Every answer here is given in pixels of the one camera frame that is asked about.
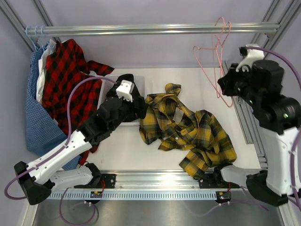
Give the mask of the yellow plaid shirt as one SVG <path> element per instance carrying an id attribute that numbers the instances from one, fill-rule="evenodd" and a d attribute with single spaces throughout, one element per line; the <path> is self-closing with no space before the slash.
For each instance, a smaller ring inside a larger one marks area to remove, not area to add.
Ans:
<path id="1" fill-rule="evenodd" d="M 216 117 L 206 110 L 190 110 L 180 101 L 180 92 L 179 84 L 169 83 L 164 93 L 149 94 L 139 132 L 147 145 L 160 140 L 159 150 L 188 151 L 179 166 L 194 179 L 201 179 L 209 168 L 232 164 L 237 154 Z"/>

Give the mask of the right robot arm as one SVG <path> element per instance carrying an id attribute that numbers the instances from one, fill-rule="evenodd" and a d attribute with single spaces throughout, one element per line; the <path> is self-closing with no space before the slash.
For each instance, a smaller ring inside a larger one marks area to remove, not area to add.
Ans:
<path id="1" fill-rule="evenodd" d="M 217 81 L 223 95 L 239 97 L 252 108 L 267 143 L 268 168 L 228 165 L 214 173 L 213 182 L 218 187 L 229 182 L 244 186 L 253 198 L 275 207 L 301 193 L 298 170 L 291 165 L 291 157 L 297 155 L 292 147 L 301 125 L 301 105 L 281 94 L 284 73 L 275 61 L 257 60 L 242 67 L 232 64 Z"/>

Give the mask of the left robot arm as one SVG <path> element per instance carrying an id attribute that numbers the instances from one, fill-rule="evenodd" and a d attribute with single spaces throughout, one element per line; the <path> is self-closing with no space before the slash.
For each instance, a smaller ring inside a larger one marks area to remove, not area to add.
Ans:
<path id="1" fill-rule="evenodd" d="M 46 155 L 30 163 L 17 163 L 14 166 L 16 178 L 29 204 L 39 204 L 55 191 L 68 187 L 99 186 L 102 174 L 93 163 L 69 171 L 60 171 L 60 168 L 107 139 L 125 119 L 135 116 L 145 118 L 147 107 L 142 96 L 135 96 L 132 100 L 110 97 L 65 141 Z"/>

